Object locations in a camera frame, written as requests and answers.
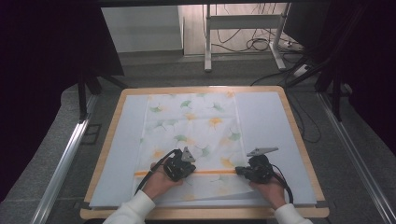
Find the white wall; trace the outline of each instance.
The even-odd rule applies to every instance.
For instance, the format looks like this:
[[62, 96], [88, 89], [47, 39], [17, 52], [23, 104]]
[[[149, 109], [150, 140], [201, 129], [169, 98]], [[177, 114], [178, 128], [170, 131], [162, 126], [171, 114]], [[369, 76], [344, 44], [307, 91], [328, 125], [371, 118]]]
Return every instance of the white wall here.
[[104, 7], [117, 52], [182, 49], [178, 6]]

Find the gray floor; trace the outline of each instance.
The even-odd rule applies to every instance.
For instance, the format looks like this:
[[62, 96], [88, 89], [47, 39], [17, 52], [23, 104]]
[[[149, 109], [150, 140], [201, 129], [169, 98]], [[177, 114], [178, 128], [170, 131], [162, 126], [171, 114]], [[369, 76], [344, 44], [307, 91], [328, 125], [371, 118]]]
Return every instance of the gray floor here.
[[[175, 87], [207, 85], [250, 85], [259, 77], [277, 72], [270, 54], [217, 56], [212, 73], [205, 73], [203, 57], [182, 57], [175, 54], [122, 54], [125, 77], [119, 80], [131, 87]], [[276, 85], [284, 76], [266, 78], [257, 85]], [[294, 116], [302, 128], [304, 142], [314, 165], [330, 215], [314, 218], [314, 223], [383, 223], [372, 197], [362, 184], [345, 147], [330, 123], [314, 92], [311, 77], [289, 89]], [[50, 211], [47, 223], [83, 223], [79, 217], [87, 187], [91, 181], [106, 130], [111, 121], [121, 89], [100, 78], [103, 91], [99, 95], [92, 128], [101, 126], [97, 141], [85, 135], [78, 148], [63, 187]], [[21, 178], [0, 204], [2, 224], [28, 223], [62, 157], [67, 142], [78, 123], [77, 87], [64, 91], [62, 107], [48, 135], [42, 142]], [[396, 160], [385, 144], [348, 104], [341, 102], [341, 113], [355, 146], [373, 174], [390, 204], [396, 206]], [[238, 223], [262, 223], [261, 220], [238, 220]]]

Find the electrical cable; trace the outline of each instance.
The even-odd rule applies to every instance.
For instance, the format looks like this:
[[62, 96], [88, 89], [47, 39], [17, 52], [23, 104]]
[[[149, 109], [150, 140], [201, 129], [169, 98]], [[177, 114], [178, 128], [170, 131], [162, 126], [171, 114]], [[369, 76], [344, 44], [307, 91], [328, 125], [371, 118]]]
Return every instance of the electrical cable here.
[[[260, 8], [260, 6], [261, 6], [261, 4], [258, 4], [256, 7], [254, 7], [253, 10], [250, 12], [250, 14], [253, 14], [254, 10], [255, 10], [257, 7]], [[228, 14], [230, 14], [230, 12], [226, 9], [225, 4], [224, 4], [224, 9], [227, 11]], [[216, 5], [216, 15], [217, 15], [217, 14], [218, 14], [218, 5]], [[227, 43], [228, 41], [230, 41], [231, 39], [233, 39], [241, 30], [242, 30], [242, 29], [237, 30], [231, 37], [229, 37], [229, 38], [226, 39], [225, 41], [221, 40], [220, 35], [219, 35], [219, 30], [217, 30], [219, 42], [220, 42], [221, 44]], [[245, 49], [229, 49], [229, 48], [224, 47], [224, 46], [219, 45], [219, 44], [211, 44], [211, 45], [212, 45], [212, 46], [215, 46], [215, 47], [227, 49], [228, 51], [231, 51], [231, 52], [245, 52], [245, 51], [248, 51], [248, 50], [253, 50], [253, 51], [265, 51], [265, 50], [267, 50], [267, 49], [269, 48], [269, 38], [268, 38], [268, 40], [265, 39], [265, 38], [255, 38], [254, 36], [255, 36], [255, 34], [257, 33], [257, 30], [258, 30], [258, 29], [256, 29], [256, 30], [254, 31], [252, 37], [247, 41], [247, 47], [246, 47]], [[257, 47], [255, 46], [255, 44], [257, 44], [257, 43], [267, 43], [267, 45], [266, 45], [264, 48], [259, 49], [259, 48], [257, 48]]]
[[288, 185], [288, 182], [286, 182], [286, 178], [285, 176], [283, 176], [282, 172], [280, 171], [279, 167], [271, 164], [272, 166], [274, 166], [280, 173], [281, 176], [274, 174], [274, 178], [279, 181], [279, 183], [281, 183], [283, 185], [283, 187], [285, 188], [285, 190], [288, 192], [289, 195], [289, 203], [294, 203], [294, 199], [293, 199], [293, 193], [291, 192], [291, 189]]
[[256, 8], [259, 8], [260, 10], [260, 5], [261, 3], [256, 4], [256, 6], [253, 8], [253, 10], [251, 10], [250, 14], [253, 14], [254, 10], [256, 10]]
[[[261, 29], [261, 30], [267, 32], [269, 35], [273, 35], [273, 36], [276, 35], [276, 34], [274, 34], [274, 33], [271, 32], [272, 29], [270, 29], [270, 30]], [[289, 41], [288, 39], [284, 39], [284, 38], [282, 38], [282, 37], [280, 37], [279, 39], [284, 40], [284, 41], [288, 41], [288, 42], [293, 43], [293, 44], [299, 44], [299, 43], [296, 42], [296, 41]]]
[[137, 186], [136, 192], [134, 194], [136, 194], [140, 189], [143, 188], [143, 186], [146, 184], [146, 182], [149, 180], [149, 178], [154, 174], [154, 172], [158, 169], [158, 167], [160, 167], [161, 165], [163, 165], [163, 162], [172, 154], [176, 151], [177, 149], [173, 149], [172, 151], [170, 151], [168, 154], [166, 154], [162, 159], [160, 159], [157, 163], [155, 163], [155, 165], [148, 171], [148, 173], [145, 175], [145, 177], [143, 178], [143, 180], [140, 182], [139, 186]]
[[284, 82], [284, 86], [281, 86], [282, 88], [286, 89], [287, 88], [287, 80], [288, 78], [295, 73], [295, 71], [297, 71], [297, 69], [299, 69], [301, 67], [301, 65], [305, 64], [308, 61], [308, 57], [303, 55], [303, 57], [290, 69], [288, 70], [289, 72], [285, 75], [285, 77], [280, 80], [276, 85], [277, 86], [281, 86], [280, 83]]
[[327, 223], [332, 224], [332, 222], [330, 221], [330, 219], [328, 217], [325, 217], [324, 219], [327, 221]]
[[317, 139], [315, 139], [315, 140], [309, 140], [309, 139], [307, 139], [306, 137], [304, 137], [304, 135], [302, 134], [303, 139], [304, 139], [306, 142], [309, 142], [309, 143], [318, 143], [318, 142], [320, 141], [321, 137], [322, 137], [322, 134], [321, 134], [321, 131], [320, 131], [319, 126], [318, 126], [317, 123], [314, 121], [314, 119], [312, 119], [312, 117], [306, 112], [306, 110], [301, 106], [300, 101], [298, 100], [298, 98], [297, 98], [294, 94], [292, 94], [292, 93], [289, 93], [289, 94], [295, 99], [295, 101], [297, 102], [297, 105], [304, 111], [304, 113], [305, 113], [305, 114], [308, 116], [308, 118], [314, 123], [316, 129], [318, 130], [318, 138], [317, 138]]
[[273, 13], [272, 14], [274, 14], [274, 12], [275, 12], [275, 7], [276, 7], [276, 3], [274, 4]]
[[225, 7], [225, 4], [224, 4], [224, 10], [230, 15], [230, 12], [227, 10], [227, 8]]
[[297, 63], [297, 62], [292, 62], [290, 59], [287, 59], [286, 58], [286, 55], [296, 55], [296, 54], [298, 54], [298, 55], [301, 55], [301, 53], [294, 53], [294, 52], [289, 52], [289, 53], [283, 53], [282, 54], [282, 59], [284, 60], [284, 61], [286, 61], [286, 62], [288, 62], [288, 63]]
[[319, 55], [321, 52], [328, 50], [329, 47], [332, 46], [332, 42], [335, 40], [335, 37], [340, 33], [340, 31], [347, 25], [347, 22], [349, 21], [350, 17], [352, 16], [351, 13], [346, 14], [343, 19], [341, 19], [341, 22], [332, 29], [332, 32], [323, 40], [321, 40], [317, 45], [315, 45], [311, 49], [303, 49], [300, 51], [303, 55], [307, 55], [310, 57], [314, 57]]
[[280, 45], [277, 46], [277, 49], [280, 52], [285, 52], [285, 53], [305, 54], [304, 53], [304, 49], [286, 49], [286, 48], [284, 48], [284, 47], [282, 47]]
[[303, 117], [301, 116], [300, 112], [297, 110], [297, 107], [294, 105], [294, 103], [290, 100], [289, 95], [286, 92], [285, 92], [285, 94], [286, 94], [286, 98], [288, 98], [288, 102], [289, 102], [289, 104], [291, 106], [291, 109], [294, 110], [294, 114], [297, 114], [297, 117], [300, 120], [300, 123], [301, 123], [302, 127], [298, 126], [298, 124], [297, 124], [297, 127], [300, 130], [301, 137], [304, 139], [304, 136], [305, 136], [305, 124], [304, 124]]
[[282, 71], [282, 72], [279, 72], [279, 73], [274, 73], [274, 74], [271, 74], [271, 75], [267, 75], [267, 76], [264, 76], [264, 77], [260, 77], [260, 78], [256, 79], [255, 81], [253, 81], [253, 82], [250, 84], [250, 86], [253, 86], [253, 85], [255, 85], [257, 82], [259, 82], [259, 81], [261, 81], [261, 80], [263, 80], [263, 79], [266, 79], [266, 78], [268, 78], [268, 77], [273, 77], [273, 76], [277, 76], [277, 75], [286, 74], [286, 76], [276, 84], [277, 86], [279, 86], [279, 85], [280, 85], [279, 83], [281, 83], [282, 81], [284, 81], [285, 78], [288, 77], [291, 73], [294, 74], [294, 72], [295, 72], [301, 65], [303, 65], [307, 60], [308, 60], [307, 57], [302, 57], [302, 58], [297, 62], [297, 64], [295, 64], [292, 68], [290, 68], [290, 69], [288, 69], [288, 70], [285, 70], [285, 71]]

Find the human hand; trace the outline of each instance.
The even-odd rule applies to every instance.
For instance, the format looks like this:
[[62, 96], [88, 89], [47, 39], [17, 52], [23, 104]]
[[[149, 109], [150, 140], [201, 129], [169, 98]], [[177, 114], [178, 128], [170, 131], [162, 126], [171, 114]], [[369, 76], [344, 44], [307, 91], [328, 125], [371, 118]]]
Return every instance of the human hand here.
[[143, 192], [145, 192], [151, 200], [154, 200], [158, 196], [165, 194], [169, 189], [174, 186], [180, 186], [183, 184], [183, 180], [179, 180], [174, 182], [171, 180], [168, 175], [163, 170], [163, 165], [160, 165], [158, 169], [151, 175], [151, 177], [146, 182], [145, 187], [143, 187]]
[[262, 197], [271, 204], [274, 210], [286, 204], [284, 188], [275, 177], [272, 177], [267, 184], [259, 184], [250, 181], [249, 185], [253, 189], [257, 189]]

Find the white sleeve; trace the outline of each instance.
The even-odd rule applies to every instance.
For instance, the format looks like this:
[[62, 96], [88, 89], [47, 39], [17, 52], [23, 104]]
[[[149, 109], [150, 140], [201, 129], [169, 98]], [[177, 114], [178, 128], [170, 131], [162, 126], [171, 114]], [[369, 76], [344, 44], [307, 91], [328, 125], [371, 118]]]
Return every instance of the white sleeve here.
[[111, 214], [104, 224], [143, 224], [146, 215], [155, 207], [155, 203], [142, 190], [128, 203], [123, 203], [117, 211]]
[[309, 219], [303, 218], [292, 203], [285, 204], [275, 210], [275, 217], [279, 224], [312, 224]]

